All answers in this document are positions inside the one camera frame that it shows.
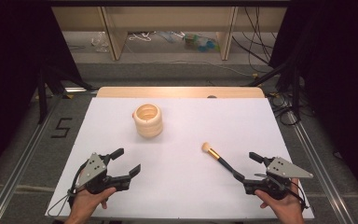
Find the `black gold makeup brush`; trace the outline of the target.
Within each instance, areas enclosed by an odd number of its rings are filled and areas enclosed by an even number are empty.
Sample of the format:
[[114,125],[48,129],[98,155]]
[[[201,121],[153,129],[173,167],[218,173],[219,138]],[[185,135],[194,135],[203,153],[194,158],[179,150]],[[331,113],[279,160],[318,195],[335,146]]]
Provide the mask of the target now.
[[209,143],[204,142],[201,146],[201,150],[211,155],[215,160],[217,160],[221,165],[223,165],[231,174],[233,174],[234,169],[210,146]]

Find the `wooden table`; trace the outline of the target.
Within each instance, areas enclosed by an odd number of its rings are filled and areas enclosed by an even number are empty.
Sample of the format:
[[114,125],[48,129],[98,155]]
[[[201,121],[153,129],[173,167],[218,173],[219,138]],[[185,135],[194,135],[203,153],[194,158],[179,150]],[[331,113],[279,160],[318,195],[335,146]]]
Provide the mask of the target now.
[[264,98],[257,87],[102,87],[97,98]]

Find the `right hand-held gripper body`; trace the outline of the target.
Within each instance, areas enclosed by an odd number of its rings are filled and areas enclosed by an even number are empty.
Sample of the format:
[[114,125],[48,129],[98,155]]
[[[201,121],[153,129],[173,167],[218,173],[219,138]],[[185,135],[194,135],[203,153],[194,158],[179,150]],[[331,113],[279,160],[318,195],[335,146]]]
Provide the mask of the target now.
[[288,194],[293,178],[313,178],[312,173],[281,157],[263,158],[266,174],[263,175],[262,180],[245,179],[243,181],[247,194],[255,194],[255,191],[259,189],[273,199],[281,200]]

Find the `clear plastic bag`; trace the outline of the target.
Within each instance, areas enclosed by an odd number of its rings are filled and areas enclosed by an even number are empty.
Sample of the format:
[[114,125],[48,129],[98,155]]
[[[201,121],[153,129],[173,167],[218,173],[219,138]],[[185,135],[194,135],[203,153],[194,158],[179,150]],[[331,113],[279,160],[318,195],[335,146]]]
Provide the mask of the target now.
[[106,53],[109,52],[109,44],[106,39],[105,32],[98,32],[91,40],[91,45],[97,52]]

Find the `wooden shelf unit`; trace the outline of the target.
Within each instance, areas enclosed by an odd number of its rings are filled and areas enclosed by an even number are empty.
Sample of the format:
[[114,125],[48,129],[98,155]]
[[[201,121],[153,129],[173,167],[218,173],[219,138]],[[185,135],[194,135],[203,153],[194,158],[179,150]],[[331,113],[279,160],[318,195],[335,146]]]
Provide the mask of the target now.
[[104,32],[114,61],[121,56],[129,32],[214,32],[222,60],[227,60],[232,34],[280,31],[285,7],[54,7],[64,31]]

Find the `cream ribbed cup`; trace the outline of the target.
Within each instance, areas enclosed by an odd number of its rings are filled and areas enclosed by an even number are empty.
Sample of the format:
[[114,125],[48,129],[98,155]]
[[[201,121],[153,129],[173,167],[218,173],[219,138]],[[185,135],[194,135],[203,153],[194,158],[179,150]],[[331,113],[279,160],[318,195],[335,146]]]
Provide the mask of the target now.
[[145,138],[158,136],[163,130],[162,112],[153,104],[138,106],[132,113],[137,133]]

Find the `person's left hand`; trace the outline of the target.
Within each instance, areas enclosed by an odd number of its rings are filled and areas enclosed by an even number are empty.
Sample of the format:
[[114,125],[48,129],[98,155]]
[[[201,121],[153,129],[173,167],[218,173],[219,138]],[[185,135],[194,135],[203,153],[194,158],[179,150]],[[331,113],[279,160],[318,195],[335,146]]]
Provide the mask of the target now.
[[83,217],[89,220],[98,206],[102,209],[107,208],[107,199],[116,191],[115,188],[109,188],[98,194],[89,193],[87,190],[78,192],[69,217]]

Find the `metal floor rail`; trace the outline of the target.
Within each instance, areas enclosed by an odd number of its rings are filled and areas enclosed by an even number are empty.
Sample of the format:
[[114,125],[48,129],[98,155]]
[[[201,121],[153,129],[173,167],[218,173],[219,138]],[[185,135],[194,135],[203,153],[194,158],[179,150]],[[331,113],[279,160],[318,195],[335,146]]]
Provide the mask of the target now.
[[345,204],[343,198],[340,196],[336,185],[333,183],[332,178],[325,169],[322,160],[320,159],[314,145],[310,141],[310,138],[302,125],[300,119],[298,119],[293,112],[289,112],[287,117],[294,123],[294,129],[296,135],[307,154],[310,164],[314,170],[315,175],[324,190],[324,193],[330,202],[333,211],[340,224],[354,224],[353,218],[349,212],[348,206]]
[[36,123],[32,135],[27,141],[27,145],[24,147],[21,155],[16,160],[15,166],[10,170],[7,181],[0,186],[0,220],[7,210],[17,186],[19,185],[25,170],[27,169],[48,126],[49,119],[61,98],[62,97],[60,95],[50,97],[47,114]]

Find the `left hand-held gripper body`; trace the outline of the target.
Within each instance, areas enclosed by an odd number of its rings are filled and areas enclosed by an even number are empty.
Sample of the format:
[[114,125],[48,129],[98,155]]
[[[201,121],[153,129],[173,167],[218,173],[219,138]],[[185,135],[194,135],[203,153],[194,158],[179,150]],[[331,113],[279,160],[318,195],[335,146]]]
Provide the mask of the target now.
[[112,177],[107,174],[107,165],[111,161],[110,154],[92,153],[89,159],[79,168],[75,178],[75,192],[86,189],[89,193],[98,194],[105,189],[115,188],[117,191],[130,188],[129,174]]

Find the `black curtain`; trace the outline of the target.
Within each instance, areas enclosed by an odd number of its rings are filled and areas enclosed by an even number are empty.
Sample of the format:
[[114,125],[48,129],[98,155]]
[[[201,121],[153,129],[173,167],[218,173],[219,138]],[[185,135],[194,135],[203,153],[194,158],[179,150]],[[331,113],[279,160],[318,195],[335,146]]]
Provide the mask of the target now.
[[270,65],[288,58],[317,11],[301,76],[320,122],[358,181],[358,0],[291,0]]
[[0,156],[37,87],[63,92],[62,80],[81,76],[52,8],[0,0]]

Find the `black metal stand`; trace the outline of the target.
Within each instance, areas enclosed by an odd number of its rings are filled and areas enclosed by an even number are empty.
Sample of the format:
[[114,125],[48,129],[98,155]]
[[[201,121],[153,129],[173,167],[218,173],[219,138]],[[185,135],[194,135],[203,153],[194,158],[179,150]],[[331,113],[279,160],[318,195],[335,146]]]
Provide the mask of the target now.
[[86,91],[97,91],[97,88],[94,88],[90,84],[83,81],[80,76],[76,77],[75,75],[71,75],[57,66],[47,64],[42,65],[37,75],[39,124],[41,124],[48,115],[46,86],[48,86],[54,94],[64,94],[65,88],[62,85],[62,81],[64,79],[69,80]]
[[300,70],[295,63],[285,62],[267,72],[264,76],[247,84],[247,87],[256,87],[276,75],[280,76],[276,84],[278,92],[287,91],[288,88],[291,88],[293,98],[290,108],[296,117],[296,121],[301,121],[299,115]]

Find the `green blue plastic packet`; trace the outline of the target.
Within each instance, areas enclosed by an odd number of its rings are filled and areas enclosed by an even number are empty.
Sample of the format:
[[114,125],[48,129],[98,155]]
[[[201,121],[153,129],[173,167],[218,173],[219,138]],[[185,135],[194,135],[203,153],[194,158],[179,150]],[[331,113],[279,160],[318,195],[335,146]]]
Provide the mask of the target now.
[[220,50],[216,41],[209,37],[195,35],[195,34],[185,34],[184,40],[187,48],[196,49],[199,52],[206,52],[209,50],[216,50],[216,51]]

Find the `white table mat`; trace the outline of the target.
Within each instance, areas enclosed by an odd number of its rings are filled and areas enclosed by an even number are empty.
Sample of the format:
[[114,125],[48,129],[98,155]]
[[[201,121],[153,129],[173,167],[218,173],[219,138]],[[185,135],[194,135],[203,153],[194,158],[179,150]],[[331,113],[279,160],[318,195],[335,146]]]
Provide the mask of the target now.
[[92,153],[106,155],[122,147],[108,173],[125,175],[141,165],[130,188],[113,194],[97,218],[164,221],[273,219],[270,209],[246,194],[242,183],[201,150],[204,142],[249,179],[265,173],[249,158],[290,157],[269,101],[265,98],[155,98],[163,131],[146,139],[135,128],[132,113],[145,98],[94,98],[48,206],[48,215],[67,217],[63,196],[80,165]]

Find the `person's right hand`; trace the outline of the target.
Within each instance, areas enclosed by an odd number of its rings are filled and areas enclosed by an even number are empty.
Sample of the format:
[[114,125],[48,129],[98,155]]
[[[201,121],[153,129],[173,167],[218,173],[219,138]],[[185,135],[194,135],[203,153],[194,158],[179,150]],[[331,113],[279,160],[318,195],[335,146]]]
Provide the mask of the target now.
[[260,207],[262,209],[270,207],[280,221],[284,218],[303,218],[301,203],[296,196],[287,195],[281,200],[275,200],[259,189],[255,191],[255,195],[262,201]]

